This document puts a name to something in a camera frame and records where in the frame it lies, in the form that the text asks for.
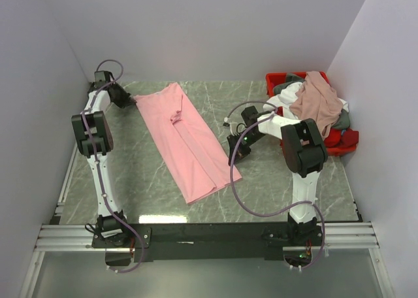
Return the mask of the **pink t shirt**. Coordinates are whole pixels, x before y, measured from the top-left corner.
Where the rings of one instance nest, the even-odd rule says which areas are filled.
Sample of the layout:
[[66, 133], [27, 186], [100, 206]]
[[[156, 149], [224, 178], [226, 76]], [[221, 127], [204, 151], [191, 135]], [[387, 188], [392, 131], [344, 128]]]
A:
[[195, 203], [242, 176], [198, 110], [177, 83], [135, 96], [150, 135], [187, 204]]

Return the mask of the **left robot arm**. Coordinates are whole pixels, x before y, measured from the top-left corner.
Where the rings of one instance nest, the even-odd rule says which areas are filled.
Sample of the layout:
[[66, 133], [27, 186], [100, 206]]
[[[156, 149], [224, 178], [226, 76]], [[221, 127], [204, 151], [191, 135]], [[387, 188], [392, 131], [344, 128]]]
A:
[[130, 107], [135, 100], [110, 71], [98, 69], [94, 77], [84, 110], [71, 118], [77, 149], [90, 167], [97, 196], [97, 222], [86, 224], [85, 228], [93, 234], [94, 244], [103, 248], [123, 247], [129, 245], [133, 234], [115, 195], [110, 168], [114, 140], [105, 111], [111, 104], [118, 108]]

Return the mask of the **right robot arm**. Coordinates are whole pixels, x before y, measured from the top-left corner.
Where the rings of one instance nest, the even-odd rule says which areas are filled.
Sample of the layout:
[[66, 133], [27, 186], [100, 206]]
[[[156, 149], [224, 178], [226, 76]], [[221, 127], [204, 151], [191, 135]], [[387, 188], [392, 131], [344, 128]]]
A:
[[277, 108], [258, 112], [255, 106], [245, 108], [241, 117], [244, 130], [231, 132], [227, 137], [230, 172], [235, 163], [251, 153], [254, 143], [270, 135], [281, 141], [285, 163], [292, 173], [292, 203], [284, 208], [288, 212], [286, 232], [272, 233], [270, 237], [301, 245], [323, 236], [317, 225], [321, 214], [315, 200], [317, 182], [328, 154], [316, 122], [311, 118], [285, 118], [277, 113]]

